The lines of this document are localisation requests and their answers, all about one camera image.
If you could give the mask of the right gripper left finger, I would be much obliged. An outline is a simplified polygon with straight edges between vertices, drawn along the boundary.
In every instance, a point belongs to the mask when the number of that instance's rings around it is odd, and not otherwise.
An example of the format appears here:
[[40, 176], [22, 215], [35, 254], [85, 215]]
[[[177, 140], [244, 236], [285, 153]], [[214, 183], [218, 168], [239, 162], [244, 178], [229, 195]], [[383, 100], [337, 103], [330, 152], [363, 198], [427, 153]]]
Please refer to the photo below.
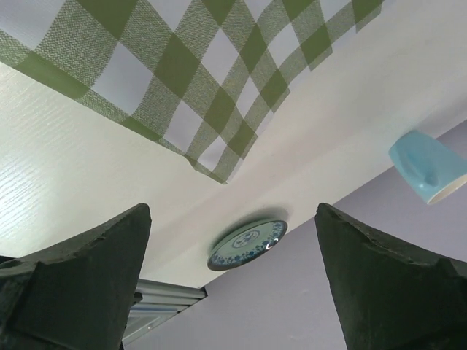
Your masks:
[[1, 257], [2, 349], [122, 349], [151, 228], [139, 203], [22, 257]]

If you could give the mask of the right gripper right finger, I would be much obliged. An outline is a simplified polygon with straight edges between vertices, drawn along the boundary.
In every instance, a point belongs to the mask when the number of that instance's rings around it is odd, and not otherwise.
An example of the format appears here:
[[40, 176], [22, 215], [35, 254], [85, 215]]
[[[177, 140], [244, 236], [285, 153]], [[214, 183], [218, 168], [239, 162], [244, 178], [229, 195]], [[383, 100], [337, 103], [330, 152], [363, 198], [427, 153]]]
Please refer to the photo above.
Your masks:
[[465, 349], [466, 263], [320, 203], [314, 217], [348, 349]]

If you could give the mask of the green white checkered cloth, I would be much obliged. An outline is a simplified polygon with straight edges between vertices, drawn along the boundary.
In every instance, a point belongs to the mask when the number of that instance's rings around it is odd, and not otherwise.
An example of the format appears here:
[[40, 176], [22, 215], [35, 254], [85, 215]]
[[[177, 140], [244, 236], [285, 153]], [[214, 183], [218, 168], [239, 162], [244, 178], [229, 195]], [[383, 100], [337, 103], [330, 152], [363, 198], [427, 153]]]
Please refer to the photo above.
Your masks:
[[3, 1], [1, 62], [230, 181], [382, 1]]

